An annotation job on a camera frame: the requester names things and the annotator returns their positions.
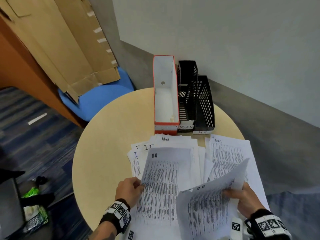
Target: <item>beige tabletop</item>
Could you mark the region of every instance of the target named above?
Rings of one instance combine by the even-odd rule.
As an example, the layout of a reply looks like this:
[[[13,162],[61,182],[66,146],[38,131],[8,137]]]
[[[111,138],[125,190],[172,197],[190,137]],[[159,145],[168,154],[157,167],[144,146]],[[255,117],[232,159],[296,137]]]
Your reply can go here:
[[[75,150],[72,183],[79,209],[94,230],[105,209],[115,200],[118,183],[132,177],[127,153],[131,144],[154,135],[153,88],[130,92],[106,105],[89,122]],[[238,127],[214,106],[217,135],[244,139]],[[192,135],[204,147],[204,137]]]

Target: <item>cardboard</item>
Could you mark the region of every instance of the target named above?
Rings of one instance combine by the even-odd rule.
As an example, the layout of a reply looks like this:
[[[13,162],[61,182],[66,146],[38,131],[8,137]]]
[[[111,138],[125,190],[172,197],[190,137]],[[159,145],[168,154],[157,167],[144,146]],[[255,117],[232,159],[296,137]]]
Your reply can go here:
[[[176,135],[179,121],[174,56],[154,56],[154,133]]]
[[[78,97],[90,89],[120,76],[112,52],[107,51],[108,42],[98,42],[105,36],[92,26],[99,23],[94,13],[90,17],[86,13],[86,9],[90,10],[88,0],[57,3],[63,15],[54,0],[0,0],[0,16],[50,79],[78,102]],[[74,19],[66,14],[67,8]],[[89,27],[93,35],[88,34]]]

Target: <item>forearm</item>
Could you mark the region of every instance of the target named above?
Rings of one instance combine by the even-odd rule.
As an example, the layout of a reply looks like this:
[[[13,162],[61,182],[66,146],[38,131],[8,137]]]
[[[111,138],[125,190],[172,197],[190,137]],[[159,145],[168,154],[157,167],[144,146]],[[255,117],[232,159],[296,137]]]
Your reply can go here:
[[[111,222],[104,221],[88,237],[88,240],[114,240],[116,235],[115,226]]]

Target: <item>left hand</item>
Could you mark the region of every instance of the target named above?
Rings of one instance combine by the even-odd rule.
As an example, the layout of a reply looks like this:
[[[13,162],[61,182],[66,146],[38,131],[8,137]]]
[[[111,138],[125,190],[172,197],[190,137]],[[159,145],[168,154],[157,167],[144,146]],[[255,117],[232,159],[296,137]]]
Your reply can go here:
[[[118,184],[115,192],[115,200],[122,198],[132,208],[138,202],[143,189],[144,185],[141,185],[140,179],[137,177],[128,177]]]

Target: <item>blue chair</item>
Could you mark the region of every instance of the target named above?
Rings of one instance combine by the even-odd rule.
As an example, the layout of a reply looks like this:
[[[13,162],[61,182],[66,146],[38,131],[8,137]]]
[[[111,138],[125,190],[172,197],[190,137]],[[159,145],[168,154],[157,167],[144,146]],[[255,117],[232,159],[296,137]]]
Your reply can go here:
[[[116,98],[134,91],[134,86],[127,72],[118,67],[121,79],[91,89],[79,97],[79,104],[73,103],[60,89],[62,102],[77,116],[90,121],[104,106]]]

